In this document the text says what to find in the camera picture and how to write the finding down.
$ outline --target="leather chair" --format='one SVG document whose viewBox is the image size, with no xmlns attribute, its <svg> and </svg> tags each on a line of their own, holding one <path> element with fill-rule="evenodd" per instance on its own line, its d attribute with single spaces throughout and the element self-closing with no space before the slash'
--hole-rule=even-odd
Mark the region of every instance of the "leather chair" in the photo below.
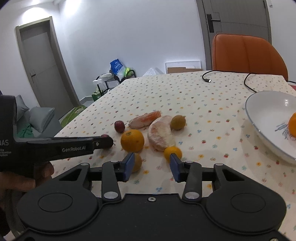
<svg viewBox="0 0 296 241">
<path fill-rule="evenodd" d="M 282 57 L 265 39 L 247 35 L 217 34 L 213 39 L 213 70 L 282 75 L 288 70 Z"/>
</svg>

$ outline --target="door frame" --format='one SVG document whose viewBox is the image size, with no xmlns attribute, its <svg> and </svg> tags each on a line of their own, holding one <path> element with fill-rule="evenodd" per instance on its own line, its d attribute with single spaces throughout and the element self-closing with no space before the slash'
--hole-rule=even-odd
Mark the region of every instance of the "door frame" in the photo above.
<svg viewBox="0 0 296 241">
<path fill-rule="evenodd" d="M 265 6 L 265 14 L 266 14 L 266 18 L 267 18 L 266 21 L 267 21 L 268 41 L 270 44 L 272 44 L 268 5 L 267 5 L 266 0 L 262 0 L 262 1 Z M 202 37 L 203 37 L 204 48 L 205 48 L 206 70 L 212 70 L 212 54 L 211 54 L 210 36 L 209 36 L 205 8 L 204 8 L 202 0 L 196 0 L 196 4 L 197 4 L 198 13 L 200 16 L 200 24 L 202 27 Z"/>
<path fill-rule="evenodd" d="M 42 24 L 44 24 L 46 22 L 48 22 L 49 26 L 50 26 L 50 34 L 51 34 L 51 36 L 49 36 L 49 37 L 52 37 L 52 41 L 51 41 L 52 42 L 52 47 L 53 47 L 52 52 L 54 54 L 54 58 L 55 58 L 57 66 L 58 66 L 58 70 L 59 70 L 59 73 L 61 75 L 61 79 L 63 81 L 64 87 L 65 87 L 65 89 L 66 89 L 66 91 L 67 91 L 67 93 L 69 95 L 70 101 L 73 104 L 73 106 L 74 107 L 80 106 L 80 101 L 79 101 L 79 99 L 77 97 L 77 94 L 76 94 L 76 92 L 74 90 L 74 87 L 72 85 L 70 76 L 68 74 L 66 65 L 65 65 L 63 57 L 62 57 L 61 50 L 59 48 L 59 43 L 57 41 L 57 35 L 56 35 L 55 29 L 54 29 L 54 23 L 53 23 L 52 16 L 15 27 L 16 36 L 17 36 L 17 43 L 18 43 L 20 55 L 21 55 L 21 58 L 22 58 L 22 62 L 23 62 L 23 65 L 24 65 L 28 80 L 29 80 L 29 82 L 31 84 L 31 87 L 33 89 L 33 92 L 34 92 L 34 94 L 36 96 L 36 99 L 37 99 L 39 105 L 41 107 L 45 107 L 45 103 L 42 100 L 40 92 L 39 92 L 36 84 L 34 83 L 34 81 L 32 79 L 32 76 L 31 76 L 31 73 L 30 73 L 30 66 L 29 66 L 28 61 L 27 61 L 27 57 L 26 57 L 26 53 L 25 53 L 25 50 L 24 50 L 22 40 L 21 40 L 20 33 L 21 33 L 21 29 L 23 29 L 23 28 L 30 28 L 30 27 L 33 28 L 33 27 L 36 27 L 38 25 L 42 25 Z"/>
</svg>

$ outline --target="door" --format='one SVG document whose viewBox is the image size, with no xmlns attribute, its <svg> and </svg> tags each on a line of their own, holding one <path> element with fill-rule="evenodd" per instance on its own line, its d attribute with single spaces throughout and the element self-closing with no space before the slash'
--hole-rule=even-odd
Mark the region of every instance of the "door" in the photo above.
<svg viewBox="0 0 296 241">
<path fill-rule="evenodd" d="M 205 48 L 211 53 L 216 34 L 243 34 L 261 37 L 271 43 L 269 14 L 265 0 L 197 0 L 203 26 Z"/>
<path fill-rule="evenodd" d="M 53 51 L 49 21 L 20 31 L 21 44 L 34 93 L 41 107 L 54 107 L 58 118 L 74 108 Z"/>
</svg>

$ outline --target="screw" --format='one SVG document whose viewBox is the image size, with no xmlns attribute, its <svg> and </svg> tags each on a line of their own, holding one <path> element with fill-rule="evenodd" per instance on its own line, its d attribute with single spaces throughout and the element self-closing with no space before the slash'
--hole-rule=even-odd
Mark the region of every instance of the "screw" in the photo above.
<svg viewBox="0 0 296 241">
<path fill-rule="evenodd" d="M 185 193 L 185 197 L 188 199 L 197 199 L 200 195 L 197 192 L 187 192 Z"/>
<path fill-rule="evenodd" d="M 107 198 L 107 199 L 115 199 L 118 197 L 118 193 L 117 192 L 106 192 L 104 194 L 104 198 Z"/>
<path fill-rule="evenodd" d="M 156 198 L 155 197 L 148 197 L 148 201 L 155 202 L 156 201 Z"/>
</svg>

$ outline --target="black door handle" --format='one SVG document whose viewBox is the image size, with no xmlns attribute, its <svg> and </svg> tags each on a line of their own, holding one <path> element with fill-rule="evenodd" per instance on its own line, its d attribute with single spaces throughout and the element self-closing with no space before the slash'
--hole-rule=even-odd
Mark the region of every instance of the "black door handle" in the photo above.
<svg viewBox="0 0 296 241">
<path fill-rule="evenodd" d="M 210 33 L 213 33 L 214 32 L 213 22 L 221 22 L 221 20 L 212 19 L 212 15 L 211 14 L 207 14 L 207 22 L 209 24 L 209 31 L 210 31 Z"/>
</svg>

